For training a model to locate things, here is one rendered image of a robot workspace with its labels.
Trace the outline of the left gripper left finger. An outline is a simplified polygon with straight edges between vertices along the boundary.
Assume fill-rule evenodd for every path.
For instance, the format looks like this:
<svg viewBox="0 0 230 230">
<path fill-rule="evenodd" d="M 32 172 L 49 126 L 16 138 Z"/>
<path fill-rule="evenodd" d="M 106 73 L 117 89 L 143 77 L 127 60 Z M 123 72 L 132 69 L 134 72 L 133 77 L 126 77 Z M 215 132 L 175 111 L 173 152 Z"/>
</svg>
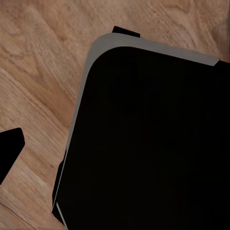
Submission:
<svg viewBox="0 0 230 230">
<path fill-rule="evenodd" d="M 25 146 L 20 127 L 0 133 L 0 185 Z"/>
</svg>

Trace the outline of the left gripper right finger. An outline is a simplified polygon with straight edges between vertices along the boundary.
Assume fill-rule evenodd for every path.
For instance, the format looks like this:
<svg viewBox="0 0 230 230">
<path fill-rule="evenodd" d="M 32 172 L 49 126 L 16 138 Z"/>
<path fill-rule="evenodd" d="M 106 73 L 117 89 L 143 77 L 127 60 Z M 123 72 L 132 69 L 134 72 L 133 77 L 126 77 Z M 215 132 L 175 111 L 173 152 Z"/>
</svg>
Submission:
<svg viewBox="0 0 230 230">
<path fill-rule="evenodd" d="M 230 129 L 218 128 L 215 145 L 230 166 Z"/>
</svg>

